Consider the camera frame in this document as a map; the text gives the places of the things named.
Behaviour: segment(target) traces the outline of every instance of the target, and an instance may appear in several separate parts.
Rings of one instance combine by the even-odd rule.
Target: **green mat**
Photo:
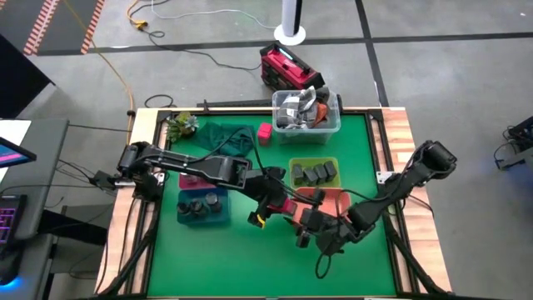
[[[207,121],[252,125],[256,130],[271,116],[199,117]],[[365,118],[343,116],[341,131],[327,145],[278,145],[259,147],[265,167],[287,168],[291,158],[336,157],[344,188],[376,194]],[[178,141],[172,151],[201,156],[207,153],[188,141]],[[248,155],[257,168],[256,159]],[[225,227],[189,228],[177,222],[178,174],[165,184],[148,295],[173,297],[282,297],[282,296],[392,296],[395,295],[382,222],[358,244],[347,244],[344,254],[331,259],[324,279],[315,277],[320,254],[314,239],[309,248],[296,247],[294,229],[279,215],[264,229],[247,222],[257,203],[230,191],[231,224]]]

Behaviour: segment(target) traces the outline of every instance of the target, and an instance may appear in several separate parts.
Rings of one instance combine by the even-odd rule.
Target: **concrete floor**
[[[280,21],[276,1],[170,1],[165,15],[221,8],[242,9],[266,25]],[[533,31],[533,3],[526,0],[364,1],[373,37]],[[97,26],[100,47],[149,45],[131,29],[127,3],[107,1]],[[151,30],[164,30],[162,43],[212,43],[271,38],[271,31],[234,13],[160,20],[146,9],[138,14]],[[311,38],[362,37],[352,0],[308,0],[303,26]],[[457,170],[428,187],[453,290],[460,295],[532,299],[533,177],[522,166],[496,170],[492,153],[501,132],[533,112],[533,39],[375,44],[389,103],[406,107],[417,143],[442,141],[458,158]],[[292,49],[320,70],[350,106],[378,106],[364,44],[300,46]],[[206,51],[223,63],[253,68],[257,48]],[[215,66],[206,57],[184,52],[108,54],[132,87],[136,105],[168,93],[179,107],[208,101],[268,98],[258,71]],[[41,96],[23,117],[67,117],[72,123],[125,128],[127,97],[111,70],[94,54],[31,57],[59,89]],[[62,158],[93,170],[112,172],[125,136],[71,128]],[[62,183],[70,179],[57,176]],[[109,203],[94,191],[53,189],[68,205]],[[90,294],[94,281],[59,277],[51,299]]]

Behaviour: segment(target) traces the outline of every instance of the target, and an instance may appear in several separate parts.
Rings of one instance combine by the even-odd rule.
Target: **orange tray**
[[[335,200],[337,197],[339,197],[339,193],[341,192],[341,188],[338,187],[321,187],[326,192],[326,196],[324,197],[324,202],[322,205],[318,208],[321,212],[327,213],[329,215],[332,215],[333,217],[336,217],[336,209],[335,209]],[[300,187],[296,190],[298,193],[300,193],[303,196],[312,197],[313,193],[315,192],[315,187]],[[292,221],[296,223],[300,223],[301,213],[303,212],[304,208],[311,208],[311,205],[304,204],[304,203],[298,203],[296,204],[296,211],[294,212],[294,216],[292,216]],[[342,213],[345,210],[347,210],[351,205],[351,198],[350,194],[347,192],[344,192],[341,197],[339,198],[339,212]]]

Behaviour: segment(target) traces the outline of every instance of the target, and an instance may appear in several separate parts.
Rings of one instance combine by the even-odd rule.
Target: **computer monitor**
[[[32,162],[37,155],[0,137],[0,168]]]

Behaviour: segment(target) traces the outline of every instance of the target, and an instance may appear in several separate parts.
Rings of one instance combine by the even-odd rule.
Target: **orange striped tape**
[[[0,10],[2,10],[3,6],[6,5],[7,0],[0,0]]]
[[[23,49],[24,53],[27,55],[37,54],[37,50],[42,42],[42,37],[44,37],[48,25],[50,25],[50,22],[52,21],[58,3],[59,0],[44,0],[44,3],[41,6],[41,11],[35,20],[35,24],[33,24],[32,31],[30,32],[30,36],[27,38],[26,45]]]
[[[106,2],[106,0],[97,0],[97,5],[94,8],[94,12],[92,13],[91,21],[87,25],[87,32],[85,32],[85,38],[83,39],[82,44],[82,53],[85,54],[89,50],[89,46],[91,45],[92,36],[94,35],[94,32],[97,30],[98,25],[98,19],[100,19],[100,14],[102,14],[103,4]]]

